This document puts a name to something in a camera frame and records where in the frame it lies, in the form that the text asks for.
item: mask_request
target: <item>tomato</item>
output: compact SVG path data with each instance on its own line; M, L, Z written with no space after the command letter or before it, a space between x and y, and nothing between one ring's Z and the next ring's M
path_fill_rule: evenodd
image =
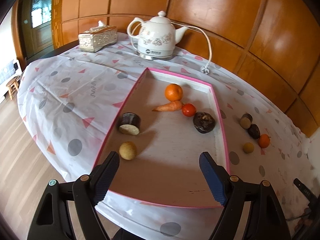
M193 104L185 104L182 107L182 113L187 117L192 117L197 112L195 106Z

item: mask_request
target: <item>wooden floor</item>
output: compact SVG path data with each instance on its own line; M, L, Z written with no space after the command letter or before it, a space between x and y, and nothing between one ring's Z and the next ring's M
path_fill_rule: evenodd
M16 94L0 104L0 212L20 240L27 239L29 226L42 193L51 179L64 182L28 133L17 106ZM74 202L70 213L78 240L84 236ZM119 227L99 214L108 235Z

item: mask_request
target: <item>carrot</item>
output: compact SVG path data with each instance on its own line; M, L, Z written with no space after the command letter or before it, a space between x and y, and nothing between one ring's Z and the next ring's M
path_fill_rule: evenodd
M181 103L181 101L176 100L176 101L172 101L168 104L165 104L163 106L158 106L155 109L153 109L152 111L158 111L158 112L169 112L169 111L177 111L177 110L181 110L183 104Z

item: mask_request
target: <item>pink-edged tray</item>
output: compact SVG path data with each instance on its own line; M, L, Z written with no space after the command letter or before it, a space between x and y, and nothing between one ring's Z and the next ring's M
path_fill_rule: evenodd
M192 103L197 111L207 112L216 121L213 131L201 134L193 118L181 111L153 112L155 106L169 101L164 90L170 83L183 88L183 103ZM140 134L125 135L116 124L121 114L140 116ZM100 149L95 165L110 151L119 151L126 141L135 143L138 156L121 158L109 190L145 203L163 206L220 207L199 168L199 155L207 151L229 173L229 158L222 118L212 86L198 79L169 71L146 68L127 96Z

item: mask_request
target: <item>glass pane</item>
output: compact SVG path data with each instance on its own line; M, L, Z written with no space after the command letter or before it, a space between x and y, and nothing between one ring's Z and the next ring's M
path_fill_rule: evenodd
M32 0L32 27L51 21L52 0Z

